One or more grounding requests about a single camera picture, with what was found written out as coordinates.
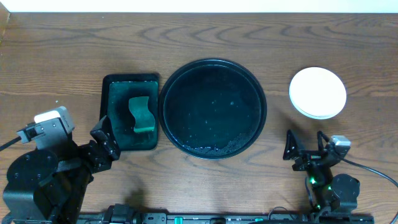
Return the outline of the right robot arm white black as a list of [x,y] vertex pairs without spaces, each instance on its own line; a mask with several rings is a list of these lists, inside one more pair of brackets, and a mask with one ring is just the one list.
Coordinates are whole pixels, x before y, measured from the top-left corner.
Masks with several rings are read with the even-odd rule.
[[328,137],[317,132],[317,150],[306,150],[292,130],[287,131],[283,160],[293,160],[294,171],[305,171],[307,183],[319,210],[350,214],[358,206],[360,182],[348,174],[333,175],[331,168],[351,149],[351,141],[342,135]]

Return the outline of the green and yellow sponge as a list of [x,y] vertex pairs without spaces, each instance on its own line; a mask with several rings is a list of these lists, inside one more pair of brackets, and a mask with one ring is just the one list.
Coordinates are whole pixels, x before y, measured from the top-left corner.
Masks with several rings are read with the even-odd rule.
[[129,99],[129,110],[135,119],[135,133],[145,133],[155,130],[155,118],[149,110],[149,97],[138,96]]

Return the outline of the white plate with green stain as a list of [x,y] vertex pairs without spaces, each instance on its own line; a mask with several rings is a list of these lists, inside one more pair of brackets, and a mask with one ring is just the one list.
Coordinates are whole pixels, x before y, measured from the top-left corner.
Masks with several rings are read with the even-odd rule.
[[347,93],[338,75],[325,68],[308,67],[292,78],[289,97],[294,107],[331,106],[343,110]]

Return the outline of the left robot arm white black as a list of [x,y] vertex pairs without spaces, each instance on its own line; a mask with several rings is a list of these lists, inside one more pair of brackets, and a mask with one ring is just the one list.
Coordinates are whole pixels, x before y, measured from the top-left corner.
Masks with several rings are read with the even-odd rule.
[[109,170],[120,157],[111,121],[104,116],[77,145],[61,118],[30,124],[18,131],[36,148],[7,170],[3,200],[10,210],[4,223],[76,223],[93,174]]

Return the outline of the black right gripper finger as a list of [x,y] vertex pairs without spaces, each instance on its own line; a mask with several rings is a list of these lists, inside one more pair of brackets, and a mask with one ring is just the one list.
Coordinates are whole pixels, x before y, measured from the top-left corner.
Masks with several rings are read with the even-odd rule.
[[318,150],[319,151],[325,151],[325,145],[323,142],[326,142],[326,144],[329,143],[330,138],[324,134],[322,131],[317,132],[317,145],[318,145]]
[[303,157],[305,147],[297,135],[289,129],[287,131],[286,144],[284,149],[284,154],[282,156],[283,160],[296,160],[297,158]]

